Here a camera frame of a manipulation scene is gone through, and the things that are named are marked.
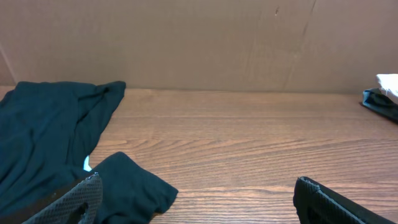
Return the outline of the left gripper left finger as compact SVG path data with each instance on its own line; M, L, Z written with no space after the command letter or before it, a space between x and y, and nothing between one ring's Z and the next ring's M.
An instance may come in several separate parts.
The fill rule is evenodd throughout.
M28 207L25 224L93 223L103 199L98 173L90 174L56 190Z

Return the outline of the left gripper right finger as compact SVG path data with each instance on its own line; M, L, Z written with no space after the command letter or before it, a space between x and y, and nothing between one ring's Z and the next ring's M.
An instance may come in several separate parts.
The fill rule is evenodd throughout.
M394 224L308 177L297 179L293 204L301 224Z

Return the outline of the black t-shirt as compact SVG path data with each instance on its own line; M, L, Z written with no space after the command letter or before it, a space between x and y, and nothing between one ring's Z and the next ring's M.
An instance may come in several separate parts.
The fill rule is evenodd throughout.
M1 100L1 215L8 216L88 175L126 84L20 82ZM103 181L95 223L149 223L178 191L117 152L94 171Z

